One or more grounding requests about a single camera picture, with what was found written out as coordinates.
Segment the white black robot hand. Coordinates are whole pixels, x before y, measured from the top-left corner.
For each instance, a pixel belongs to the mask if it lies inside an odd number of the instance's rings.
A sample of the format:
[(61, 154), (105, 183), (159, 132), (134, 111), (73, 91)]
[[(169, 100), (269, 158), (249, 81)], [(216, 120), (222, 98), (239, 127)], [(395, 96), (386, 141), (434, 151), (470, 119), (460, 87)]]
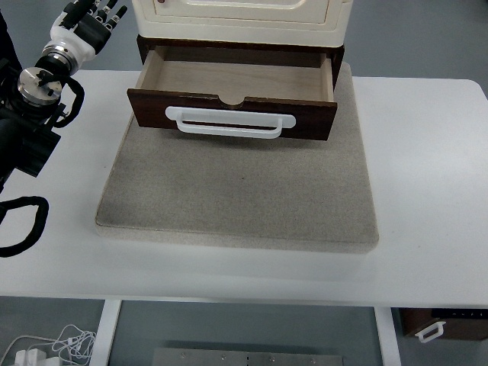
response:
[(112, 31), (127, 12), (116, 1), (74, 1), (68, 3), (50, 29), (50, 41), (43, 54), (58, 54), (73, 65), (81, 65), (98, 55)]

